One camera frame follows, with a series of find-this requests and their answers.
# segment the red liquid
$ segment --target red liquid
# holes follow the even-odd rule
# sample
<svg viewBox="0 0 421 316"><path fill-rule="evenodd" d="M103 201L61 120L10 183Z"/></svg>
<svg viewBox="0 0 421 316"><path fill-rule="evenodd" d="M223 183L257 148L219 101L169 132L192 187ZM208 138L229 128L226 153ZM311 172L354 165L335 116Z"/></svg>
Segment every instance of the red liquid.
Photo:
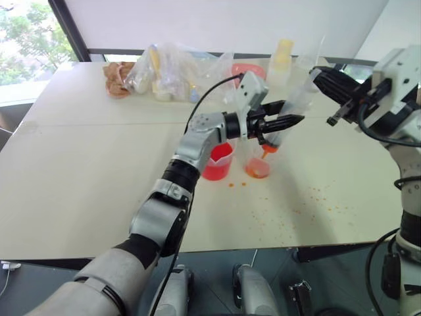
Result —
<svg viewBox="0 0 421 316"><path fill-rule="evenodd" d="M213 161L217 162L219 159L228 156L232 153L232 147L229 143L225 143L222 145L216 146L212 153L210 154L210 158L212 158ZM220 166L210 166L206 165L205 170L202 173L202 177L207 180L221 180L226 177L228 174L228 171L230 170L231 166L231 160L232 158L227 161L227 163L220 165Z"/></svg>

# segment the white wall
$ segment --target white wall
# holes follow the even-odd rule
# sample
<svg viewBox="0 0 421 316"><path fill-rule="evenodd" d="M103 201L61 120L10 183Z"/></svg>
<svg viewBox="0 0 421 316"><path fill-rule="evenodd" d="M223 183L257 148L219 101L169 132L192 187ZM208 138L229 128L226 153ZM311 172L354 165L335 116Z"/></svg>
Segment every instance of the white wall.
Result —
<svg viewBox="0 0 421 316"><path fill-rule="evenodd" d="M387 0L66 0L88 48L176 41L204 51L271 53L280 38L354 57Z"/></svg>
<svg viewBox="0 0 421 316"><path fill-rule="evenodd" d="M421 0L389 0L356 58L379 61L410 44L421 44Z"/></svg>

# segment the white cable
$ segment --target white cable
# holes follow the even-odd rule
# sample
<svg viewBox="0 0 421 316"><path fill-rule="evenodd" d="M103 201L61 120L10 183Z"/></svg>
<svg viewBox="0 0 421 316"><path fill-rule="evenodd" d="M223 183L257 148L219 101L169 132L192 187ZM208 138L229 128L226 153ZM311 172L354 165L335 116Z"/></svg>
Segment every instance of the white cable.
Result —
<svg viewBox="0 0 421 316"><path fill-rule="evenodd" d="M250 265L250 267L252 267L252 268L253 268L253 265L255 264L256 255L257 255L257 250L255 251L255 254L254 254L254 256L253 256L253 260L251 260L251 265Z"/></svg>
<svg viewBox="0 0 421 316"><path fill-rule="evenodd" d="M8 134L10 134L10 135L12 135L12 134L13 134L13 132L11 132L10 130L5 130L4 128L1 128L1 127L0 127L0 130L1 130L1 131L3 131L3 132L8 133Z"/></svg>
<svg viewBox="0 0 421 316"><path fill-rule="evenodd" d="M5 290L6 290L7 283L9 282L9 276L10 276L10 275L11 275L11 270L10 270L10 269L8 269L8 270L7 270L6 283L5 283L5 286L3 287L2 291L0 292L0 297L3 295L3 293L4 293L4 292L5 292Z"/></svg>

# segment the plastic bag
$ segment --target plastic bag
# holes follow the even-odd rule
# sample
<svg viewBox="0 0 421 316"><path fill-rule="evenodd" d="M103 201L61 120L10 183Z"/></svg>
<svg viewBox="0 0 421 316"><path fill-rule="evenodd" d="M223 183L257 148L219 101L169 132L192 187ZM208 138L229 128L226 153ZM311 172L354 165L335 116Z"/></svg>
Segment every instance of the plastic bag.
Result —
<svg viewBox="0 0 421 316"><path fill-rule="evenodd" d="M231 53L217 58L180 44L155 44L138 59L124 84L132 93L152 91L161 101L197 102L211 86L231 75L233 60ZM233 90L232 82L221 85L209 99L229 102L227 95Z"/></svg>

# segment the floor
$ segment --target floor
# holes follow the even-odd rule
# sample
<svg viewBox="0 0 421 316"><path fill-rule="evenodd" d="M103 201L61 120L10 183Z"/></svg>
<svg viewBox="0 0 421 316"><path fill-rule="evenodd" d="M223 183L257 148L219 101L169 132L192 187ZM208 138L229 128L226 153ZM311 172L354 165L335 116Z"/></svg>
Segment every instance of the floor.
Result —
<svg viewBox="0 0 421 316"><path fill-rule="evenodd" d="M231 292L232 267L236 263L250 263L255 250L182 253L177 263L191 267L195 273L195 293L189 315L235 314ZM284 290L305 279L312 287L311 298L315 312L327 307L342 307L355 315L375 315L364 285L364 262L367 249L319 259L310 263L296 263L293 250L259 250L254 268L270 283L282 315L296 316L292 302L285 299ZM385 297L380 290L380 273L385 247L374 258L372 282L384 315L397 315L397 302ZM170 258L161 259L154 270L148 289L141 298L138 315L147 315L155 290L162 280ZM11 273L9 285L0 298L0 315L22 315L42 302L60 284L69 281L75 271L23 265ZM0 289L6 279L0 271Z"/></svg>

